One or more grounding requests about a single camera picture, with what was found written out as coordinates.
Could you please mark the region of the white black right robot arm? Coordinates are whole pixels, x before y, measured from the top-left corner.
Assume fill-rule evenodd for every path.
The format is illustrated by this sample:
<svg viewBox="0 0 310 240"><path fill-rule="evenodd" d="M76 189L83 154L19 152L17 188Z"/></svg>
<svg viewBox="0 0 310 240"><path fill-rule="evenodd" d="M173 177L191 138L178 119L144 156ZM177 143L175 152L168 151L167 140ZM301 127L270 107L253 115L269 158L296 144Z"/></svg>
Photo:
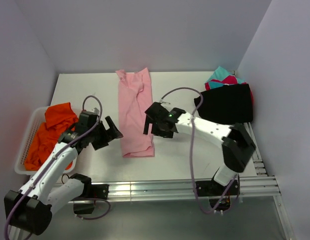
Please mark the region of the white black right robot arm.
<svg viewBox="0 0 310 240"><path fill-rule="evenodd" d="M244 172L256 145L246 128L240 124L219 124L193 116L191 113L162 102L154 102L145 111L143 133L151 126L151 134L162 138L173 138L174 133L191 135L207 141L222 151L223 164L218 168L211 183L212 191L224 194L235 175Z"/></svg>

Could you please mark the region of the pink t-shirt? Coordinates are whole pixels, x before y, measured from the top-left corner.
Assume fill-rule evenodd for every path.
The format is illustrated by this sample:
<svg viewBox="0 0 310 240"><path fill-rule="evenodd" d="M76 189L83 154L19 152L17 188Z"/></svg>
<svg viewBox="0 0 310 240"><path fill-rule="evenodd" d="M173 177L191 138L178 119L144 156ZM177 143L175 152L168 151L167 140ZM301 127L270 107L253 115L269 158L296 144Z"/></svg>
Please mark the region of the pink t-shirt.
<svg viewBox="0 0 310 240"><path fill-rule="evenodd" d="M149 70L139 72L117 70L118 119L121 154L124 158L147 158L155 156L153 135L144 134L145 111L153 103L152 81Z"/></svg>

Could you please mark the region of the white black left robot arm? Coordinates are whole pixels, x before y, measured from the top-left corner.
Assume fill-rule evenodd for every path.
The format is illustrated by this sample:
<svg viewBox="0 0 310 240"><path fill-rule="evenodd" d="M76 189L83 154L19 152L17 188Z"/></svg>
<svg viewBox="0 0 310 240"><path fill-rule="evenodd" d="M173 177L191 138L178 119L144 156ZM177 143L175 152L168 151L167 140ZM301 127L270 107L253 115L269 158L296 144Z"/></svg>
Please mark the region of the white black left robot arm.
<svg viewBox="0 0 310 240"><path fill-rule="evenodd" d="M93 112L83 110L79 120L64 131L45 163L18 191L10 190L4 197L6 223L4 237L9 238L9 226L20 228L31 235L41 235L49 226L53 215L69 201L86 200L93 193L92 179L75 173L62 186L53 190L66 167L88 145L99 150L123 134L110 116L105 120Z"/></svg>

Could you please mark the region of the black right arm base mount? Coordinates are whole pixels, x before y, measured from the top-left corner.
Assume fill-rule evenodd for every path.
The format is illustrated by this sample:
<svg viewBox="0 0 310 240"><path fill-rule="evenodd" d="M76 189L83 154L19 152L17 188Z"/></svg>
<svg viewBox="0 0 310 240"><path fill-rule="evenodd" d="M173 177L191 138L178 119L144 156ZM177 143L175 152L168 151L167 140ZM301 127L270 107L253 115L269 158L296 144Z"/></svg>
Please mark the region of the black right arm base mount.
<svg viewBox="0 0 310 240"><path fill-rule="evenodd" d="M223 194L224 190L227 189L227 186L222 186L213 180L198 180L195 181L195 185L198 197L217 197L216 199L210 199L209 204L212 208L214 208L218 203L218 206L215 208L215 210L220 212L224 212L231 208L231 196L236 196L236 201L240 196L240 182L238 179L235 179L234 182L230 185L226 193L223 195L222 200L219 200L219 198Z"/></svg>

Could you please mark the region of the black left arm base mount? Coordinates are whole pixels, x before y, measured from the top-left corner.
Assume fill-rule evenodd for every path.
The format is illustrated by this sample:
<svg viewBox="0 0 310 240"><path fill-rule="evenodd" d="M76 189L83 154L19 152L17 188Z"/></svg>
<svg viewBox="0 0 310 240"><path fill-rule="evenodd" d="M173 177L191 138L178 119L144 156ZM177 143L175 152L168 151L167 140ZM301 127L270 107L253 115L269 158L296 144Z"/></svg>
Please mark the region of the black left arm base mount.
<svg viewBox="0 0 310 240"><path fill-rule="evenodd" d="M73 200L73 213L79 217L86 218L86 215L91 215L97 209L99 203L106 204L107 214L111 209L108 202L109 184L93 184L85 196L78 196Z"/></svg>

